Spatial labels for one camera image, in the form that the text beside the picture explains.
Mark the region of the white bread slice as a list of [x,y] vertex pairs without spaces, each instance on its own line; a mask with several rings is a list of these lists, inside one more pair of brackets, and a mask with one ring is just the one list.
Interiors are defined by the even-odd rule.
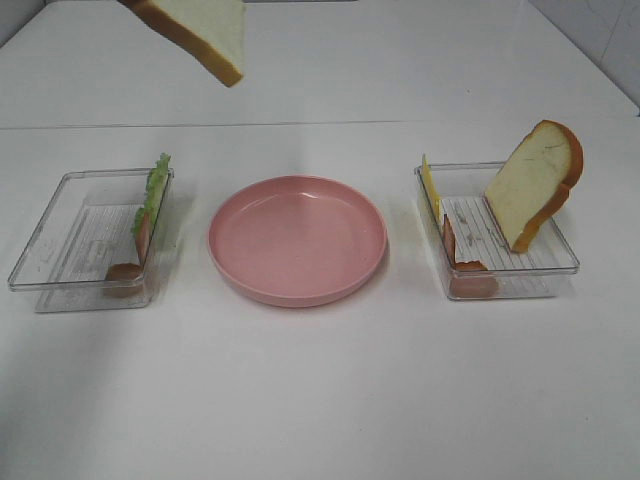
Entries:
[[242,1],[141,0],[121,4],[193,56],[223,85],[232,87],[244,77]]
[[512,252],[529,249],[569,198],[583,165],[582,146],[563,124],[542,120],[523,138],[484,193]]

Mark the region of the pink round plate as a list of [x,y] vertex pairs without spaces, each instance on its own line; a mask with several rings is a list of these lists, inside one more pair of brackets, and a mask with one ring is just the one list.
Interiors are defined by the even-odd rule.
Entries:
[[378,208],[331,179],[292,175],[254,183],[212,217],[208,249],[238,293],[303,308],[340,300],[363,286],[388,247]]

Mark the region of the clear plastic tray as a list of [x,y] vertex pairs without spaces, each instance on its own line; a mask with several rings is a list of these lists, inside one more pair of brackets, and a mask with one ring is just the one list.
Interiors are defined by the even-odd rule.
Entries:
[[431,164],[431,173],[441,200],[442,216],[447,215],[456,237],[456,259],[481,261],[487,268],[482,275],[493,276],[497,292],[490,298],[463,299],[449,288],[455,275],[448,260],[443,225],[438,227],[420,176],[417,206],[436,271],[445,295],[456,301],[544,298],[558,295],[570,284],[569,276],[579,270],[579,260],[554,219],[548,219],[525,253],[512,252],[484,198],[489,181],[500,170],[500,162],[472,164]]
[[[172,183],[167,181],[142,275],[106,281],[114,264],[138,263],[131,232],[143,206],[146,168],[65,174],[8,277],[37,313],[133,309],[147,306],[164,286],[172,263],[169,222]],[[143,285],[135,296],[112,298],[109,287]]]

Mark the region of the clear left plastic tray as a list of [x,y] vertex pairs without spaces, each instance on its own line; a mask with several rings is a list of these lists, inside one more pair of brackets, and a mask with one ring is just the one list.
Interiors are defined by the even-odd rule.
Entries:
[[[172,183],[167,181],[142,275],[106,281],[114,264],[138,263],[131,232],[143,206],[146,168],[65,174],[8,277],[37,313],[133,309],[147,306],[164,286],[172,263],[169,222]],[[109,287],[143,285],[135,296],[112,298]]]

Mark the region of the yellow cheese slice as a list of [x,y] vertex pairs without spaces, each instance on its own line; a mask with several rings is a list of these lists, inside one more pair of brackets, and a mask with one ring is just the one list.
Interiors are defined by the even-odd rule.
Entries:
[[439,228],[441,228],[443,225],[441,200],[437,192],[435,182],[432,177],[430,164],[425,154],[422,155],[420,176],[427,194],[427,198],[428,198],[431,210],[436,219],[437,225]]

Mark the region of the clear right plastic tray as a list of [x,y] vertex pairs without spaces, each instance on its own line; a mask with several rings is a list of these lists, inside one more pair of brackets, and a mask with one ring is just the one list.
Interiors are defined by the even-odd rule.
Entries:
[[472,164],[431,164],[431,173],[441,200],[442,216],[447,215],[456,237],[456,259],[481,261],[487,268],[482,275],[493,276],[497,292],[490,298],[463,299],[449,288],[455,275],[448,260],[443,225],[438,227],[420,176],[417,206],[436,271],[445,295],[456,301],[544,298],[558,295],[570,284],[569,276],[579,270],[579,260],[554,219],[548,219],[525,253],[512,252],[484,198],[489,181],[500,170],[500,162]]

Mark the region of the green lettuce leaf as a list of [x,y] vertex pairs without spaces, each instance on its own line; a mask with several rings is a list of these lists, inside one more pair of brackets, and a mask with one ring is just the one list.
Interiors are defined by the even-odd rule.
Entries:
[[143,206],[135,214],[134,223],[131,229],[133,235],[140,233],[143,226],[145,214],[149,215],[150,226],[154,227],[160,204],[164,195],[164,190],[169,177],[169,162],[171,156],[161,153],[155,166],[149,171],[145,185],[145,198]]

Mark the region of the bacon strip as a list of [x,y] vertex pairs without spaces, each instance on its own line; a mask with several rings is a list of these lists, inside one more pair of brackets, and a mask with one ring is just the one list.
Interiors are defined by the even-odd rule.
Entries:
[[[150,213],[142,211],[142,216],[134,225],[134,240],[138,255],[138,263],[120,263],[112,265],[105,276],[106,281],[130,281],[138,279],[143,273],[151,236]],[[138,295],[143,290],[143,285],[128,285],[109,287],[103,293],[112,298],[127,298]]]
[[456,237],[447,215],[443,217],[443,240],[455,273],[449,283],[450,292],[463,299],[492,297],[498,290],[498,283],[493,276],[482,275],[488,268],[479,260],[462,262],[456,259]]

